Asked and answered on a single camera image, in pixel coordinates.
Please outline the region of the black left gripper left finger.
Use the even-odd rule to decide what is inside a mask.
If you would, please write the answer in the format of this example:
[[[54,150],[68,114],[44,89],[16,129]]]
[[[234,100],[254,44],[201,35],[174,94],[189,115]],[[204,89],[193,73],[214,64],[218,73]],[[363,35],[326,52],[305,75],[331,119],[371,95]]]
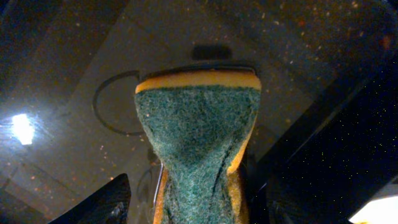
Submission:
[[[131,200],[127,174],[120,174],[49,224],[126,224]]]

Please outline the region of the brown large tray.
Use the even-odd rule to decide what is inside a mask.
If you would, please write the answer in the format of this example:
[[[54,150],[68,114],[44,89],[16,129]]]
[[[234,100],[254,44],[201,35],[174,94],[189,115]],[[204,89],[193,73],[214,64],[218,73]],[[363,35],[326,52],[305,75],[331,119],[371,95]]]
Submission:
[[[397,224],[397,184],[387,184],[348,218],[354,224]]]

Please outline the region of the green and yellow sponge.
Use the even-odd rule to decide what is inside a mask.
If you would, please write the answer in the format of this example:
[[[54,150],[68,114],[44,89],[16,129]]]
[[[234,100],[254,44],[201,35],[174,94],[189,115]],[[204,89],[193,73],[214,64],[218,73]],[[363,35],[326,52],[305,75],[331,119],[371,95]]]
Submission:
[[[140,82],[137,116],[162,164],[155,223],[247,223],[239,166],[259,111],[252,70],[170,72]]]

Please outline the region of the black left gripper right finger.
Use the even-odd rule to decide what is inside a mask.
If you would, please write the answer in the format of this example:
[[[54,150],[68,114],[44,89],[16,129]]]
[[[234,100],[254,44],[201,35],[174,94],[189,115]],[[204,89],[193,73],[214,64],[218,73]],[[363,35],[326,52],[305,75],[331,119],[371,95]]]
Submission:
[[[294,221],[276,197],[277,182],[259,179],[254,154],[245,152],[241,164],[249,224],[291,224]]]

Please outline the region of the black small tray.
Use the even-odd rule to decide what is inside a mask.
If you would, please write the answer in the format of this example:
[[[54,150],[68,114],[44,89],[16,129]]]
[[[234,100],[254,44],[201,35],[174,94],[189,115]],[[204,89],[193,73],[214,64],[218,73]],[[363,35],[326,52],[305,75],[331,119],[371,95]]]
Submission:
[[[127,174],[127,223],[152,223],[136,86],[229,69],[261,82],[246,151],[294,223],[347,223],[397,175],[396,1],[2,1],[1,222]]]

